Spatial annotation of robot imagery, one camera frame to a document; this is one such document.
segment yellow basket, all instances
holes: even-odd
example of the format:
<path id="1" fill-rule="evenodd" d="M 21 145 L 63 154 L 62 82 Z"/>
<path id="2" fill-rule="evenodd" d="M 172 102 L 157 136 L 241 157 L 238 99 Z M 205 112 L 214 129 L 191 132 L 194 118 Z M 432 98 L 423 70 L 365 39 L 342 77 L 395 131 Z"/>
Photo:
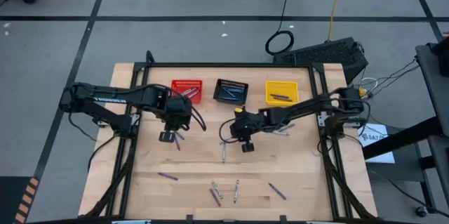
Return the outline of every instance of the yellow basket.
<path id="1" fill-rule="evenodd" d="M 292 102 L 275 99 L 271 94 L 288 96 Z M 294 105 L 299 102 L 297 83 L 291 81 L 266 81 L 265 98 L 268 105 Z"/>

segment yellow cable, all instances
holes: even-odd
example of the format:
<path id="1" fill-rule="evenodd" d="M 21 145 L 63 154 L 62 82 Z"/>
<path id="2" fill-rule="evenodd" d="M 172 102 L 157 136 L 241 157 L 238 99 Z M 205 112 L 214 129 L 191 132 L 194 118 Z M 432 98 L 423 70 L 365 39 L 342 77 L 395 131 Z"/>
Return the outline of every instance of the yellow cable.
<path id="1" fill-rule="evenodd" d="M 334 0 L 334 6 L 332 7 L 332 13 L 330 14 L 330 27 L 329 27 L 329 34 L 328 34 L 328 40 L 327 42 L 330 42 L 330 38 L 332 36 L 332 27 L 333 27 L 333 20 L 334 20 L 334 12 L 335 7 L 337 6 L 338 0 Z"/>

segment red basket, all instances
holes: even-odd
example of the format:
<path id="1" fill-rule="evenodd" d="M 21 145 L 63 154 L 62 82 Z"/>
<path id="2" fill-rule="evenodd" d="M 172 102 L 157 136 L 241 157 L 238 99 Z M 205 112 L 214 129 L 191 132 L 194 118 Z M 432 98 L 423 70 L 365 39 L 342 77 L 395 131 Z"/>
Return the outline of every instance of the red basket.
<path id="1" fill-rule="evenodd" d="M 185 91 L 191 89 L 191 88 L 198 88 L 198 94 L 194 95 L 190 98 L 192 103 L 198 104 L 201 102 L 201 99 L 203 97 L 203 80 L 172 80 L 171 81 L 171 88 L 173 90 L 176 90 L 179 93 L 184 93 Z"/>

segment gray floor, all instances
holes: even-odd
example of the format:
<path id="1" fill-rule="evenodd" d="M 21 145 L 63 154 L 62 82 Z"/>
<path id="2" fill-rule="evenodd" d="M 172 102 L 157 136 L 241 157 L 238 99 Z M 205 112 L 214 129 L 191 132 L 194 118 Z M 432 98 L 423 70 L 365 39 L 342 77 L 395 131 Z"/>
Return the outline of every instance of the gray floor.
<path id="1" fill-rule="evenodd" d="M 449 17 L 449 0 L 426 1 L 434 16 Z M 33 175 L 88 24 L 75 18 L 60 22 L 12 21 L 1 20 L 1 16 L 90 16 L 94 4 L 95 0 L 38 0 L 25 5 L 21 0 L 10 0 L 0 8 L 0 84 L 7 90 L 0 98 L 0 122 L 4 125 L 0 176 Z M 102 0 L 98 16 L 279 16 L 282 4 L 283 0 Z M 333 0 L 288 0 L 286 15 L 329 16 L 332 4 Z M 426 17 L 419 0 L 339 0 L 335 15 Z M 91 35 L 85 51 L 80 51 L 82 61 L 76 80 L 108 85 L 116 62 L 142 61 L 147 49 L 159 62 L 270 62 L 264 43 L 278 25 L 277 21 L 222 22 L 219 18 L 97 21 L 88 30 Z M 438 26 L 441 31 L 449 31 L 448 22 L 439 22 Z M 284 22 L 282 28 L 294 33 L 294 48 L 301 48 L 323 42 L 328 22 Z M 366 77 L 390 75 L 413 59 L 416 45 L 436 41 L 428 22 L 335 22 L 333 39 L 345 37 L 363 44 L 370 63 Z M 274 42 L 274 47 L 285 46 L 285 41 Z M 411 126 L 434 116 L 419 70 L 370 102 L 376 119 L 392 126 Z M 96 133 L 85 116 L 74 116 L 74 120 L 89 133 Z M 64 116 L 30 222 L 76 217 L 93 146 Z M 438 206 L 447 211 L 438 193 L 436 174 L 430 171 L 429 175 L 438 188 Z M 371 182 L 379 216 L 416 223 L 444 221 L 435 215 L 415 217 L 414 202 L 376 177 Z M 418 183 L 399 184 L 412 195 L 422 197 Z"/>

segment plastic bin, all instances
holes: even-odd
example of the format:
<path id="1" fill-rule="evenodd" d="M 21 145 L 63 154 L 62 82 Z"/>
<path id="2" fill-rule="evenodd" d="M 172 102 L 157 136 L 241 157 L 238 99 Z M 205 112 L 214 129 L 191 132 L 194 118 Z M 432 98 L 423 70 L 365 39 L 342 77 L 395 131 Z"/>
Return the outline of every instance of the plastic bin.
<path id="1" fill-rule="evenodd" d="M 272 94 L 288 96 L 292 101 L 275 99 Z M 266 81 L 265 98 L 268 105 L 294 105 L 299 102 L 297 83 L 292 81 Z"/>
<path id="2" fill-rule="evenodd" d="M 213 94 L 213 99 L 215 99 L 218 102 L 233 104 L 233 105 L 244 105 L 246 102 L 246 96 L 248 95 L 248 84 L 245 83 L 239 83 L 236 81 L 230 81 L 230 80 L 224 80 L 224 79 L 218 79 L 217 85 L 215 86 L 215 91 Z M 239 92 L 232 92 L 231 94 L 226 92 L 224 89 L 236 89 L 240 90 Z M 225 98 L 236 98 L 237 100 L 226 100 Z"/>
<path id="3" fill-rule="evenodd" d="M 198 94 L 194 95 L 190 98 L 192 103 L 198 104 L 201 102 L 201 99 L 203 97 L 203 80 L 187 80 L 187 79 L 176 79 L 172 80 L 171 82 L 171 88 L 179 93 L 184 93 L 185 91 L 191 89 L 191 88 L 198 88 Z"/>

